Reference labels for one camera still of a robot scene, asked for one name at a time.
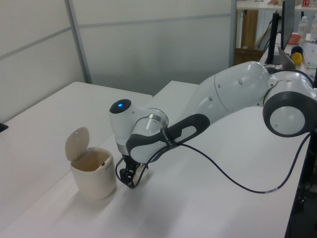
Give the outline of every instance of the white table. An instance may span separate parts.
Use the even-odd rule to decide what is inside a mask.
[[[254,0],[240,0],[237,1],[237,9],[250,9],[250,10],[282,10],[282,5],[272,5],[267,4],[269,0],[264,1],[254,1]],[[295,6],[295,11],[317,11],[316,7],[307,7],[302,6],[300,3],[299,5]]]
[[[170,82],[147,104],[177,118],[197,86]],[[210,126],[188,144],[211,156],[237,182],[256,190],[286,177],[304,135],[282,138],[264,125],[261,108],[247,108]],[[117,162],[114,136],[100,147]],[[134,190],[123,184],[101,201],[86,200],[69,172],[19,216],[0,238],[283,238],[304,157],[305,143],[283,188],[254,194],[234,185],[204,157],[176,148],[150,164]]]
[[[111,134],[110,106],[127,98],[144,105],[152,96],[72,83],[5,124],[0,133],[0,232],[70,170],[65,142],[77,128],[90,132],[89,146]]]

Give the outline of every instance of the gray wall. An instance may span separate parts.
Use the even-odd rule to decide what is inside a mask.
[[[0,122],[83,82],[64,0],[0,0]]]
[[[155,95],[232,66],[234,0],[74,0],[92,83]]]
[[[233,65],[235,12],[235,0],[0,0],[0,122],[74,81],[151,95],[201,83]]]

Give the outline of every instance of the small trash bin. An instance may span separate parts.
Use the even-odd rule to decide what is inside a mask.
[[[112,154],[105,149],[91,147],[86,127],[75,130],[65,144],[66,157],[79,191],[87,198],[107,197],[116,187]]]

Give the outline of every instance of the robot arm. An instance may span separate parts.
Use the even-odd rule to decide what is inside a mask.
[[[264,122],[274,134],[292,137],[317,126],[317,91],[298,72],[270,75],[258,62],[247,62],[201,83],[178,120],[168,125],[158,109],[120,100],[110,109],[110,122],[131,182],[140,164],[202,133],[211,124],[246,107],[263,107]]]

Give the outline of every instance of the computer monitor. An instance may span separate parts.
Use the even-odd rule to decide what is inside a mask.
[[[295,0],[283,1],[281,48],[284,50],[294,31]]]
[[[289,38],[294,30],[294,14],[295,14],[295,0],[283,1],[282,6],[282,27],[281,27],[281,48],[284,50]],[[277,35],[279,13],[273,13],[271,34],[267,51],[267,64],[281,64],[279,55],[274,54],[275,40]]]

